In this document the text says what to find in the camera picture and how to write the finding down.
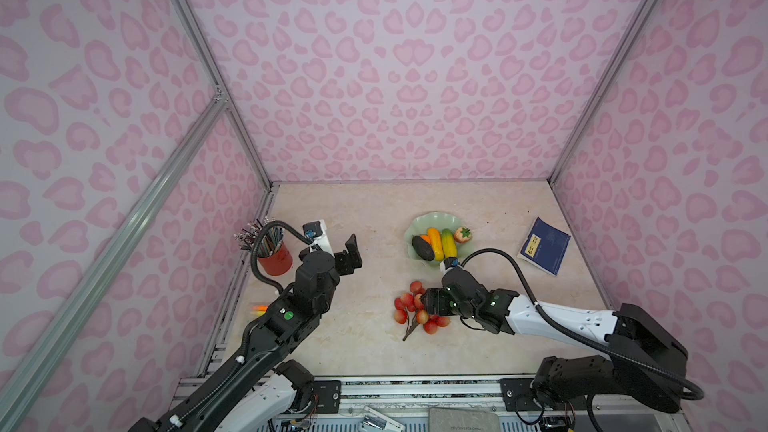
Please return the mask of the red fake lychee bunch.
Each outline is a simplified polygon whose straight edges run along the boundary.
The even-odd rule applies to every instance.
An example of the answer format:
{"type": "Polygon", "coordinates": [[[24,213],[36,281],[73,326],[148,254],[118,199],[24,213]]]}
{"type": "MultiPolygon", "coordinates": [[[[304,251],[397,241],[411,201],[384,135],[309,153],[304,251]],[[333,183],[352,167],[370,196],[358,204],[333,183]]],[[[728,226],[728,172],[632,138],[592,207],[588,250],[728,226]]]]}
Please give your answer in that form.
{"type": "Polygon", "coordinates": [[[446,328],[451,321],[448,317],[429,314],[422,301],[426,288],[421,281],[412,281],[408,291],[400,294],[393,301],[394,321],[405,327],[402,340],[408,338],[417,330],[422,329],[428,335],[434,335],[441,328],[446,328]]]}

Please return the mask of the red fake strawberry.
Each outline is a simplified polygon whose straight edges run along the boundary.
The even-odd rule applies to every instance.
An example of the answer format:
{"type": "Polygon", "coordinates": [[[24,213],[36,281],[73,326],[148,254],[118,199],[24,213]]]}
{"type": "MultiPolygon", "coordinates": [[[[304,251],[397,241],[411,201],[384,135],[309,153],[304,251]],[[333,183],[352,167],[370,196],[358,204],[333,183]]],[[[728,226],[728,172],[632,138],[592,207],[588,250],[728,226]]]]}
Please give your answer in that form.
{"type": "Polygon", "coordinates": [[[473,232],[470,228],[462,226],[455,230],[453,237],[457,244],[464,244],[472,240],[473,232]]]}

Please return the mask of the dark fake avocado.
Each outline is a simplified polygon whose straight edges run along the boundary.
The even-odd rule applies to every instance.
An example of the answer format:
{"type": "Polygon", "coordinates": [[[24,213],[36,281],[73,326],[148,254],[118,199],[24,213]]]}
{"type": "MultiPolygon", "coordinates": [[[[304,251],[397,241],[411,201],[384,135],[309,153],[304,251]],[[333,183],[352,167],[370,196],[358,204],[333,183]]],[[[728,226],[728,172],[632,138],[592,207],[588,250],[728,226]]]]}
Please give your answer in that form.
{"type": "Polygon", "coordinates": [[[428,240],[425,240],[423,236],[416,235],[411,239],[411,246],[413,247],[416,255],[424,261],[431,262],[435,260],[435,252],[428,240]]]}

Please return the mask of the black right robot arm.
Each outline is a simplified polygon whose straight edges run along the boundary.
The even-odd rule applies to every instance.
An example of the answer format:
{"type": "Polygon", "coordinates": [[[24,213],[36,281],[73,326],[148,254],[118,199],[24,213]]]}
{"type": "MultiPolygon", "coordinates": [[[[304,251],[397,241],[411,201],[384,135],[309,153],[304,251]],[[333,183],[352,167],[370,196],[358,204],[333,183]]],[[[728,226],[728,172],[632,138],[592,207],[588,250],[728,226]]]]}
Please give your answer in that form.
{"type": "Polygon", "coordinates": [[[585,310],[545,303],[529,291],[490,290],[459,265],[421,302],[431,316],[471,319],[494,335],[552,339],[591,350],[591,355],[542,359],[529,387],[538,405],[553,408],[578,398],[628,396],[664,413],[684,401],[700,401],[703,389],[686,376],[687,349],[644,309],[585,310]]]}

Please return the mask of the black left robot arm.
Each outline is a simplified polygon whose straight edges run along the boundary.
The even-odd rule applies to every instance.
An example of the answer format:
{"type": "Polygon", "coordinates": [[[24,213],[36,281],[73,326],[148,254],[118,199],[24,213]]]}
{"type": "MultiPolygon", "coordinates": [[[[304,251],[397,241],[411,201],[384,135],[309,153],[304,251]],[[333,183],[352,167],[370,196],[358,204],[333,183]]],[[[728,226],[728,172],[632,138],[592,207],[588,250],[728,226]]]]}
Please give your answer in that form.
{"type": "Polygon", "coordinates": [[[241,344],[209,379],[161,418],[139,419],[132,431],[250,430],[284,412],[314,411],[314,376],[288,356],[320,324],[340,278],[362,267],[357,238],[331,253],[316,245],[301,256],[292,286],[244,329],[241,344]]]}

